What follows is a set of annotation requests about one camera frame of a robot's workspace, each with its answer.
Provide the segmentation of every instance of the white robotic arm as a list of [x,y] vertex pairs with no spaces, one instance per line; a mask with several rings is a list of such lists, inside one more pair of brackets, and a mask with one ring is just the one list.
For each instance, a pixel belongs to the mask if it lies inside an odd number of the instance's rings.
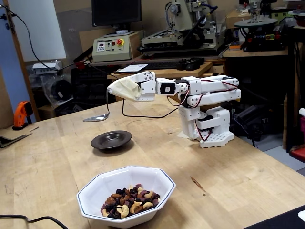
[[[137,95],[130,95],[121,87],[135,86]],[[143,72],[113,82],[108,91],[116,96],[133,101],[154,101],[154,95],[173,96],[183,101],[179,106],[183,132],[191,139],[198,139],[200,146],[224,146],[234,139],[229,131],[230,113],[222,107],[201,112],[200,106],[238,100],[241,91],[237,79],[225,75],[207,78],[184,77],[180,80],[155,78],[154,72]]]

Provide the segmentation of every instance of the small dark bowl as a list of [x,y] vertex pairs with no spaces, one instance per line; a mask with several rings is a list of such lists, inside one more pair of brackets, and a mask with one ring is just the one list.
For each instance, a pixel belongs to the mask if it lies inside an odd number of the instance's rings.
[[132,134],[127,131],[110,131],[93,139],[91,146],[96,149],[114,149],[128,143],[131,138]]

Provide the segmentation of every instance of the white board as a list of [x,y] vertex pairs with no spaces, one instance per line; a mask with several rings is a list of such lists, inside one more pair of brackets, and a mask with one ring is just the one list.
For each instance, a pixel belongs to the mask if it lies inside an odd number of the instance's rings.
[[[9,0],[9,5],[27,24],[40,60],[66,58],[53,0]],[[13,21],[24,61],[35,61],[24,24],[17,17]]]

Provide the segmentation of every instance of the cloth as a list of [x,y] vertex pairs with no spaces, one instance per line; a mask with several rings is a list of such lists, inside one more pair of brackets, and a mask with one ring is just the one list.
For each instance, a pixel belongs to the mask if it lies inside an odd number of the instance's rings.
[[141,96],[140,86],[129,77],[114,81],[108,87],[109,93],[117,97],[137,101]]

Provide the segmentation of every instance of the trail mix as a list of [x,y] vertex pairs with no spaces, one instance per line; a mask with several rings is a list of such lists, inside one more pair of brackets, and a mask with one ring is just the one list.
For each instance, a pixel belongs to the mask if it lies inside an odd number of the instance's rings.
[[138,184],[135,187],[129,186],[128,189],[116,190],[103,204],[101,213],[104,217],[123,219],[152,209],[159,202],[159,194],[146,191]]

